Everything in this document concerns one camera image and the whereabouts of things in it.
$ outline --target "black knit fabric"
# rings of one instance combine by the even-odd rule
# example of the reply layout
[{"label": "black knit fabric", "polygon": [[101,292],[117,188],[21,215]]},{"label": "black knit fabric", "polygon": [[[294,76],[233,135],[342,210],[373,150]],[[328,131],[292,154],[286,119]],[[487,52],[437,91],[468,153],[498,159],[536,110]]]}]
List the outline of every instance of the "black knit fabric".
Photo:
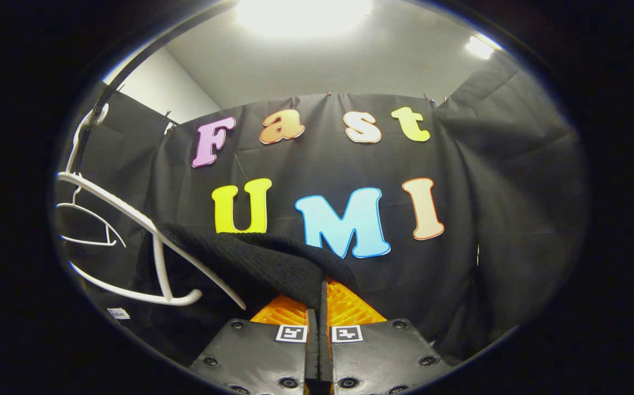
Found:
[{"label": "black knit fabric", "polygon": [[358,293],[351,270],[327,249],[267,233],[206,233],[176,223],[157,227],[244,300],[276,292],[319,310],[325,275]]}]

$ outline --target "ceiling light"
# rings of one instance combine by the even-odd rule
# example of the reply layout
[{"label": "ceiling light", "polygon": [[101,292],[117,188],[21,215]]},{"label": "ceiling light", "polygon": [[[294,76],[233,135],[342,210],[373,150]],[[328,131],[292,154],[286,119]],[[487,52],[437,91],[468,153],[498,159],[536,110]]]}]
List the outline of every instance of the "ceiling light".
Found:
[{"label": "ceiling light", "polygon": [[355,27],[371,7],[371,0],[241,0],[237,15],[261,35],[326,36]]},{"label": "ceiling light", "polygon": [[470,40],[468,40],[468,43],[465,45],[465,49],[483,59],[489,59],[492,52],[495,51],[490,45],[487,45],[487,43],[482,42],[482,40],[475,36],[470,36]]}]

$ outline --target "screw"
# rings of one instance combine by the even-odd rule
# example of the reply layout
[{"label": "screw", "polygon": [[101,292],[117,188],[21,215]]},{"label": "screw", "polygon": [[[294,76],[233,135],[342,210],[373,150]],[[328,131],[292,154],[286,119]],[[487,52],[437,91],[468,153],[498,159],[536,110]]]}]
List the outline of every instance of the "screw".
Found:
[{"label": "screw", "polygon": [[204,358],[204,359],[202,360],[202,362],[204,362],[204,363],[205,363],[205,365],[208,365],[208,366],[216,366],[216,365],[219,365],[219,362],[217,362],[217,360],[216,360],[216,359],[211,358],[211,357]]},{"label": "screw", "polygon": [[231,387],[232,390],[236,391],[236,392],[241,392],[241,393],[249,393],[249,390],[247,390],[244,387],[239,387],[238,385],[234,385],[233,387]]},{"label": "screw", "polygon": [[424,357],[422,358],[422,360],[419,361],[419,365],[429,366],[433,365],[435,362],[436,360],[433,357]]},{"label": "screw", "polygon": [[406,390],[406,389],[407,389],[407,386],[406,386],[406,385],[400,385],[399,387],[392,388],[392,389],[390,390],[390,392],[388,392],[388,393],[389,393],[390,395],[392,395],[393,393],[402,392],[402,391],[404,391],[404,390]]},{"label": "screw", "polygon": [[280,385],[285,388],[295,388],[297,387],[297,380],[285,377],[284,379],[280,380]]},{"label": "screw", "polygon": [[346,377],[339,380],[339,387],[341,388],[354,388],[358,385],[358,380],[353,377]]}]

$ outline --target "letter m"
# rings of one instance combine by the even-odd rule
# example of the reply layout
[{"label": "letter m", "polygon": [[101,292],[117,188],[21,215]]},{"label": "letter m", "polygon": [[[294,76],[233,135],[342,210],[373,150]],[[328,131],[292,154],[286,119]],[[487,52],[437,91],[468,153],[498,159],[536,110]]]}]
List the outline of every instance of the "letter m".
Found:
[{"label": "letter m", "polygon": [[351,253],[356,258],[376,257],[390,252],[380,227],[378,201],[382,193],[378,188],[354,190],[346,205],[344,217],[334,212],[324,197],[307,196],[295,202],[305,222],[305,242],[322,247],[322,236],[341,258],[346,256],[352,236],[356,245]]}]

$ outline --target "black fabric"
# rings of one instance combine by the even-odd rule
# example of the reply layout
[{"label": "black fabric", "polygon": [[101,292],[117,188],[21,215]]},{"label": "black fabric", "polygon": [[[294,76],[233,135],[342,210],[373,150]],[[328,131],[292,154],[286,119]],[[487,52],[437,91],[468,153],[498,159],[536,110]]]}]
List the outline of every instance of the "black fabric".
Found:
[{"label": "black fabric", "polygon": [[247,303],[269,292],[319,310],[324,275],[357,292],[354,275],[330,250],[266,233],[204,233],[173,223],[156,227],[217,273]]},{"label": "black fabric", "polygon": [[[81,163],[83,176],[153,218],[204,263],[224,270],[222,278],[236,283],[249,303],[246,312],[240,310],[168,249],[173,293],[201,289],[199,302],[189,307],[151,305],[88,287],[104,307],[128,307],[132,317],[140,318],[121,325],[180,363],[191,363],[226,320],[250,318],[278,290],[297,292],[292,295],[314,306],[310,297],[298,295],[297,285],[284,280],[302,273],[307,277],[298,283],[311,284],[317,273],[305,262],[317,265],[319,257],[294,251],[304,242],[304,220],[294,207],[300,198],[322,195],[341,216],[354,190],[380,189],[380,223],[392,250],[355,258],[350,253],[354,238],[343,260],[354,281],[349,283],[342,272],[334,276],[384,317],[407,318],[427,341],[438,339],[437,350],[448,360],[470,357],[533,317],[563,284],[587,227],[587,180],[577,133],[543,85],[499,54],[438,108],[422,98],[398,95],[301,95],[221,110],[163,135],[162,115],[124,95],[119,100],[129,107],[110,101],[108,119],[91,133]],[[390,116],[404,106],[423,115],[419,127],[430,132],[427,142],[409,140]],[[262,120],[286,108],[299,111],[306,131],[271,145],[259,142]],[[343,115],[352,110],[377,119],[380,142],[354,143],[345,135]],[[215,150],[216,162],[193,168],[197,128],[226,117],[234,117],[237,126],[227,132],[221,150]],[[144,130],[157,132],[144,137],[139,134]],[[419,177],[433,180],[437,215],[445,225],[444,233],[430,240],[412,237],[414,209],[401,187]],[[242,185],[257,178],[272,181],[267,234],[249,237],[266,238],[263,243],[280,237],[282,244],[214,235],[212,191],[225,185],[239,188],[234,223],[244,229],[250,215]],[[69,193],[71,189],[61,201],[69,201]],[[95,205],[94,211],[104,213],[131,242],[113,258],[102,252],[93,257],[86,249],[78,255],[88,258],[75,257],[74,262],[106,282],[160,295],[148,232],[90,196],[81,193],[80,198]],[[290,257],[280,255],[282,267],[297,272],[280,273],[259,260],[244,260],[249,262],[244,266],[234,260],[232,247],[215,245],[220,241],[267,255],[287,253]],[[286,246],[292,250],[280,250]],[[337,267],[319,269],[330,273]],[[311,287],[306,295],[312,294]]]}]

